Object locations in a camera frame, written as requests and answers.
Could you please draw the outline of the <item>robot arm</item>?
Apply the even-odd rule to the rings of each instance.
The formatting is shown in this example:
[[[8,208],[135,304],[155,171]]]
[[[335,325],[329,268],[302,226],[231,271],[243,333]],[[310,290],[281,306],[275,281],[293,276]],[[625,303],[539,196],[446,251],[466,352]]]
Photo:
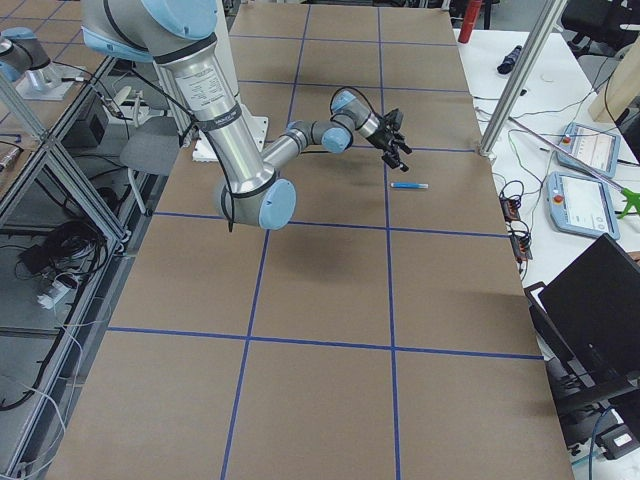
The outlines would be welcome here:
[[[297,194],[279,172],[310,145],[340,154],[359,134],[381,150],[389,167],[409,169],[400,157],[411,151],[400,132],[402,113],[380,115],[347,88],[332,97],[329,120],[293,122],[273,144],[259,149],[215,55],[214,1],[85,1],[82,15],[89,48],[115,58],[153,62],[171,72],[192,120],[221,165],[225,179],[214,201],[231,225],[278,230],[290,221]]]
[[[74,82],[63,80],[62,70],[27,27],[1,32],[1,74],[26,100],[62,101]]]

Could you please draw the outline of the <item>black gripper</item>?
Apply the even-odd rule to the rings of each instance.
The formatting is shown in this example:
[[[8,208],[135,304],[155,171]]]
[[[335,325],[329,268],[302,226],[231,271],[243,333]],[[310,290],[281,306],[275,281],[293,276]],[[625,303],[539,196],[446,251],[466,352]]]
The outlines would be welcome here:
[[[406,154],[411,154],[412,148],[404,142],[404,137],[399,132],[390,131],[385,123],[380,123],[368,137],[368,142],[384,152],[382,160],[388,167],[399,169],[401,172],[409,171],[409,167],[401,160],[398,154],[400,150]]]

